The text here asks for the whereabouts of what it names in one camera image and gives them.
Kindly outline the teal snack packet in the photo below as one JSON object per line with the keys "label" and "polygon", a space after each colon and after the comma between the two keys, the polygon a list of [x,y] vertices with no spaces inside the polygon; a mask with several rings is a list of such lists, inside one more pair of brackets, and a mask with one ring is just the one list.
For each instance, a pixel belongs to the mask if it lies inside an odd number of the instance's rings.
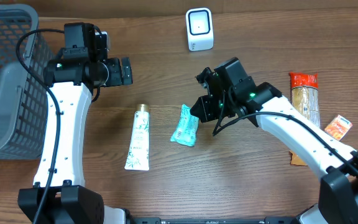
{"label": "teal snack packet", "polygon": [[190,114],[190,107],[181,106],[180,120],[177,128],[172,134],[170,141],[181,145],[193,147],[196,143],[196,132],[198,130],[199,118]]}

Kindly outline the white tube with gold cap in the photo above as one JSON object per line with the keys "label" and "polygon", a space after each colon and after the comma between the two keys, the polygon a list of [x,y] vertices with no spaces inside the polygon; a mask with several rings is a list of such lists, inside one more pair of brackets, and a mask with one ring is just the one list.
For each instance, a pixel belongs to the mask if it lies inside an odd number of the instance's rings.
{"label": "white tube with gold cap", "polygon": [[150,147],[149,106],[137,105],[134,113],[131,141],[127,154],[125,170],[149,170]]}

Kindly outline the orange long noodle packet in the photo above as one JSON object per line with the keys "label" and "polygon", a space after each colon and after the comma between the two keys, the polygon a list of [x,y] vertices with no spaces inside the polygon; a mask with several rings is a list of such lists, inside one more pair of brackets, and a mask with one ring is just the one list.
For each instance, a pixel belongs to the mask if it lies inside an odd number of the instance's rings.
{"label": "orange long noodle packet", "polygon": [[318,100],[318,74],[290,72],[291,103],[315,126],[321,126]]}

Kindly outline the small orange sachet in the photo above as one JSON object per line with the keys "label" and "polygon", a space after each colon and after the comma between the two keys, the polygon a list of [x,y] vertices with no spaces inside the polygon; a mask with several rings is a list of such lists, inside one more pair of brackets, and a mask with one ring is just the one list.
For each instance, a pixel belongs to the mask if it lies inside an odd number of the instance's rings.
{"label": "small orange sachet", "polygon": [[324,129],[334,139],[340,141],[352,128],[352,123],[341,115],[337,115]]}

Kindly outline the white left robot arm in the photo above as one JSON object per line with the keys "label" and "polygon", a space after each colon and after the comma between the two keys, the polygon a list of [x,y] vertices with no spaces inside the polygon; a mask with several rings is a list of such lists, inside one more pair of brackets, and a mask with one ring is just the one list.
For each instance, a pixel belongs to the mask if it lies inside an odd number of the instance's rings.
{"label": "white left robot arm", "polygon": [[32,223],[133,223],[128,210],[111,208],[85,187],[83,143],[93,90],[130,85],[130,60],[69,58],[44,68],[47,125],[33,186],[21,189],[18,205]]}

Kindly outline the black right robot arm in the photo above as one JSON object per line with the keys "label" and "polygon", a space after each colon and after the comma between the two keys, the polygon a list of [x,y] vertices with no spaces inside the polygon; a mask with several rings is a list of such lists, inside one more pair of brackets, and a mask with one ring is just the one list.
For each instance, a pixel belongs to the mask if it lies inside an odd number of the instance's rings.
{"label": "black right robot arm", "polygon": [[248,119],[298,154],[320,182],[318,203],[297,215],[292,223],[358,223],[358,152],[335,140],[297,112],[269,83],[243,81],[229,85],[202,81],[207,95],[198,98],[191,114],[201,122],[217,121],[213,134]]}

